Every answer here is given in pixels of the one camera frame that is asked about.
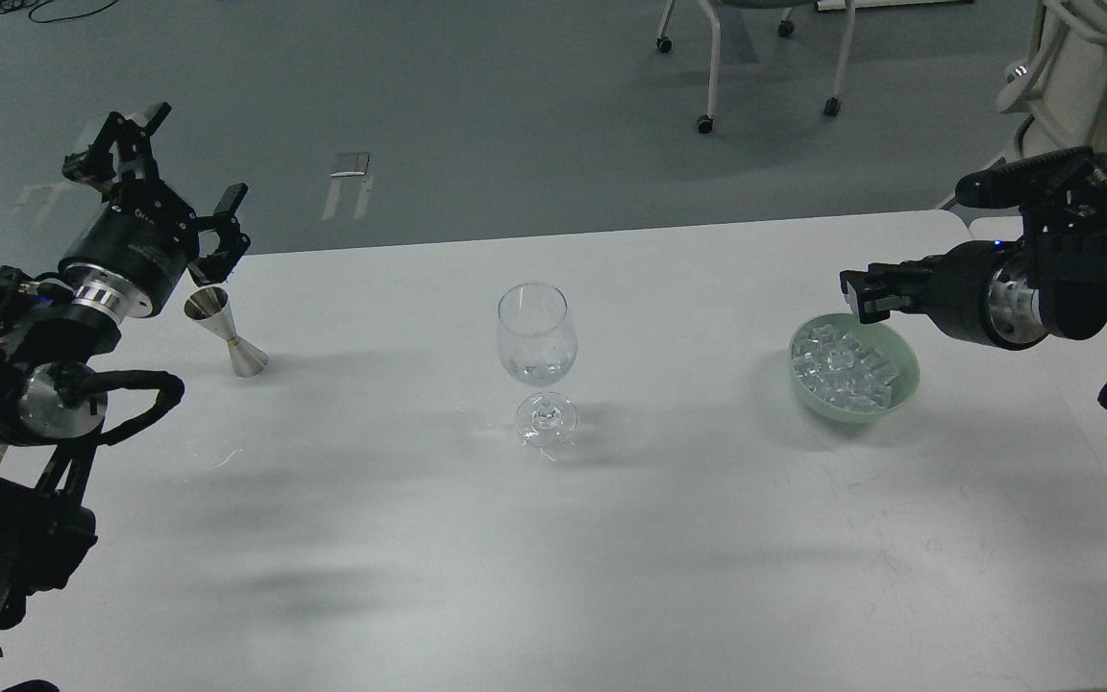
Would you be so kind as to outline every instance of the wire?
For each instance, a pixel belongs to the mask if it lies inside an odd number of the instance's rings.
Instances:
[[[31,19],[33,23],[39,23],[39,25],[51,25],[54,22],[66,22],[70,21],[71,19],[91,18],[92,14],[104,12],[105,10],[108,10],[110,8],[113,8],[115,4],[118,3],[118,0],[110,0],[108,3],[101,6],[101,8],[97,8],[96,10],[92,10],[92,12],[84,12],[83,14],[70,14],[70,17],[66,18],[38,19],[33,16],[33,13],[35,13],[37,10],[44,8],[45,4],[50,4],[54,0],[39,0],[37,1],[37,4],[31,4],[30,6],[31,9],[28,10],[28,18]]]

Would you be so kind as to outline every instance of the gray floor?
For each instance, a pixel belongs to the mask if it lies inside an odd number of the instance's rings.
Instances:
[[[53,12],[101,0],[59,0]],[[167,100],[162,172],[200,211],[246,180],[258,252],[537,236],[934,206],[1017,126],[994,110],[1030,0],[858,12],[844,110],[821,115],[841,12],[682,0],[123,0],[0,17],[0,264],[53,268],[97,208],[62,183],[90,120]],[[335,155],[369,152],[330,218]]]

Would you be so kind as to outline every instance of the robotic arm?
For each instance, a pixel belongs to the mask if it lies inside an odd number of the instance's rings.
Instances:
[[[1023,236],[975,240],[944,255],[840,272],[862,323],[892,310],[928,316],[948,337],[1011,351],[1049,334],[1095,337],[1107,324],[1107,162],[1086,146],[975,172],[968,207],[1018,206]],[[1107,409],[1107,383],[1098,397]]]
[[[123,319],[162,311],[182,271],[219,283],[250,248],[235,216],[246,185],[198,216],[159,177],[151,136],[169,112],[155,105],[143,124],[110,113],[89,148],[66,157],[62,175],[101,192],[104,208],[56,272],[0,267],[0,442],[54,446],[35,486],[0,477],[0,630],[21,622],[27,596],[65,587],[96,543],[95,516],[81,506],[96,447],[154,424],[184,393],[170,373],[97,373],[87,360],[117,345]],[[206,231],[219,242],[200,256]],[[105,431],[112,390],[154,390],[156,402]]]

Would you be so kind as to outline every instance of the glass base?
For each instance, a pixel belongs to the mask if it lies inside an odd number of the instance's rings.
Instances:
[[[579,415],[575,404],[555,391],[541,391],[524,400],[515,412],[515,430],[524,444],[549,447],[567,442],[575,433]]]

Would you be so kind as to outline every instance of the chair leg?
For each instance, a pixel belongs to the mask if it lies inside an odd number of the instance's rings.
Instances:
[[[668,31],[669,19],[673,17],[673,4],[676,3],[677,0],[669,0],[669,4],[664,6],[664,14],[660,17],[660,28],[655,31],[655,42],[658,42],[658,44],[660,44],[660,40],[668,39],[668,37],[664,35],[664,31]]]
[[[707,14],[711,24],[711,65],[707,69],[707,113],[699,118],[699,132],[706,135],[716,118],[716,92],[720,83],[720,18],[712,8],[711,0],[699,0],[700,8]]]
[[[848,69],[848,53],[852,51],[852,31],[856,28],[856,0],[844,0],[848,13],[844,22],[844,41],[840,43],[840,59],[835,65],[835,84],[831,86],[831,97],[827,101],[827,115],[840,112],[840,95],[844,93],[844,71]]]

